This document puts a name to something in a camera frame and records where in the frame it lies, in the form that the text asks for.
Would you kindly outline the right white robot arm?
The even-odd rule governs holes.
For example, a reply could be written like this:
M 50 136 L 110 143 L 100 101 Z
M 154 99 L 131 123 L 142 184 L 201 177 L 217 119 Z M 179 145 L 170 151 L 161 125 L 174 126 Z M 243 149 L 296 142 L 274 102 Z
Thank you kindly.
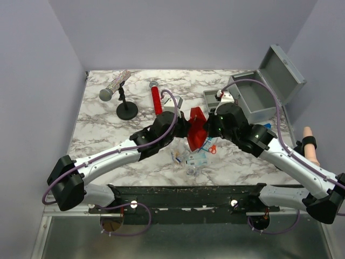
M 250 124 L 243 110 L 225 103 L 214 108 L 204 125 L 213 138 L 232 142 L 241 151 L 261 158 L 285 172 L 300 188 L 266 185 L 250 195 L 249 207 L 258 212 L 266 206 L 290 207 L 306 211 L 321 223 L 332 224 L 344 202 L 344 174 L 329 172 L 289 148 L 273 131 Z

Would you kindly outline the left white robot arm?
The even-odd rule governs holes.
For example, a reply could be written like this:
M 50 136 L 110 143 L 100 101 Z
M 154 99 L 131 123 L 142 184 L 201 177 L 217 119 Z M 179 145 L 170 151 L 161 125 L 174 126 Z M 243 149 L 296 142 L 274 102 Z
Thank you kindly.
M 116 168 L 157 154 L 174 138 L 185 138 L 190 128 L 191 123 L 183 114 L 177 116 L 172 112 L 163 112 L 152 125 L 133 133 L 113 148 L 75 160 L 64 155 L 47 179 L 48 190 L 61 211 L 82 203 L 93 203 L 108 213 L 114 213 L 120 201 L 112 187 L 94 185 L 92 181 Z

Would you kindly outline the orange small scissors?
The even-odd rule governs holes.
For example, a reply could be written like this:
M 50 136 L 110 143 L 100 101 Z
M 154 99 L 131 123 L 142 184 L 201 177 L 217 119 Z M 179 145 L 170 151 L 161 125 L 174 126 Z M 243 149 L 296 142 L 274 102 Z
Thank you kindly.
M 216 154 L 216 153 L 217 153 L 216 145 L 212 145 L 212 146 L 208 149 L 208 152 L 210 152 L 211 154 Z

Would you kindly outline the red first aid pouch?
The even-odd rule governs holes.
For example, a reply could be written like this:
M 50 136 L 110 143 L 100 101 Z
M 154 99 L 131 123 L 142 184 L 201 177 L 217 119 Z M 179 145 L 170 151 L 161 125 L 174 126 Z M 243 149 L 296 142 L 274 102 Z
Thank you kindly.
M 207 119 L 200 107 L 193 107 L 190 110 L 190 119 L 188 123 L 191 125 L 187 135 L 189 148 L 192 152 L 201 148 L 205 142 L 208 133 L 204 129 Z

